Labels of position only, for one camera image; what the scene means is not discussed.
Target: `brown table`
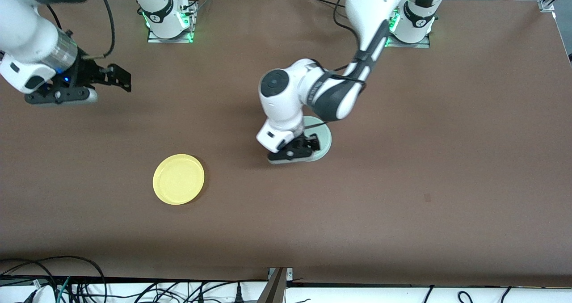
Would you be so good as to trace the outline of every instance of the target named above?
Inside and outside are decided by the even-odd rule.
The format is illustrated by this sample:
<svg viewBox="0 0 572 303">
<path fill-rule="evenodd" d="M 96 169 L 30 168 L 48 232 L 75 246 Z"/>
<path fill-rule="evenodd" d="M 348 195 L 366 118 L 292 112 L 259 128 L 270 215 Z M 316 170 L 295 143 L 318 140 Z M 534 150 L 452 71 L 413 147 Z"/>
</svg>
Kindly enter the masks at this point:
<svg viewBox="0 0 572 303">
<path fill-rule="evenodd" d="M 110 0 L 101 64 L 133 92 L 39 108 L 0 82 L 0 256 L 77 254 L 108 276 L 569 285 L 571 69 L 534 1 L 445 1 L 430 49 L 388 48 L 316 163 L 272 166 L 255 140 L 261 75 L 355 43 L 312 0 L 212 0 L 193 44 L 147 44 L 135 0 Z M 55 7 L 89 53 L 101 0 Z M 186 153 L 207 184 L 183 206 L 151 186 Z M 55 273 L 85 274 L 63 262 Z"/>
</svg>

